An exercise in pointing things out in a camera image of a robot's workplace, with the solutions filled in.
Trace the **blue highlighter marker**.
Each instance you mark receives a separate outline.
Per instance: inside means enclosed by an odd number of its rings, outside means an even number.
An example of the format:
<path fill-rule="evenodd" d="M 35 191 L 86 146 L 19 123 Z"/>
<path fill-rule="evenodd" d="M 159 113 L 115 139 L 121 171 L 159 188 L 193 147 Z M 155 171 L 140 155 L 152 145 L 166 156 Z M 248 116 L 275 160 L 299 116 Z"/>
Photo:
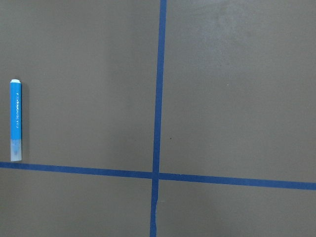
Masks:
<path fill-rule="evenodd" d="M 10 161 L 22 160 L 22 83 L 10 81 Z"/>

